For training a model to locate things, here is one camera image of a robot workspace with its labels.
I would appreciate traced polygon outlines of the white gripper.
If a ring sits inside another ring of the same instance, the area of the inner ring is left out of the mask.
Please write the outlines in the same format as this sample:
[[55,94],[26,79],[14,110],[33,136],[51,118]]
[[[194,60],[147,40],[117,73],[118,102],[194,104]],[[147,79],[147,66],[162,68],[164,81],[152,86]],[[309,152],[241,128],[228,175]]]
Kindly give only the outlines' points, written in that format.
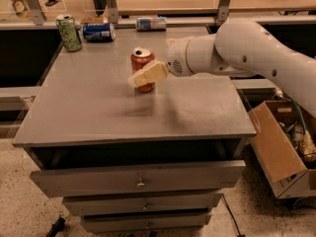
[[194,72],[187,63],[187,47],[190,40],[190,38],[167,39],[165,51],[167,65],[162,61],[150,61],[128,78],[128,84],[137,88],[146,84],[156,83],[165,80],[169,75],[169,71],[175,76],[192,76]]

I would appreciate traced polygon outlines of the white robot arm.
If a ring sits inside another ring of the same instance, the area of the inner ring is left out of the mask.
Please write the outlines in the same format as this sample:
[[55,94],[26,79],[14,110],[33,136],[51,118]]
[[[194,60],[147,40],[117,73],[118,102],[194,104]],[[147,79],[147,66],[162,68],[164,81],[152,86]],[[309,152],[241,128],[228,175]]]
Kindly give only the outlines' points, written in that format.
[[246,19],[229,19],[212,35],[168,39],[164,58],[147,63],[128,83],[137,88],[170,74],[198,73],[261,75],[316,117],[316,59],[292,50]]

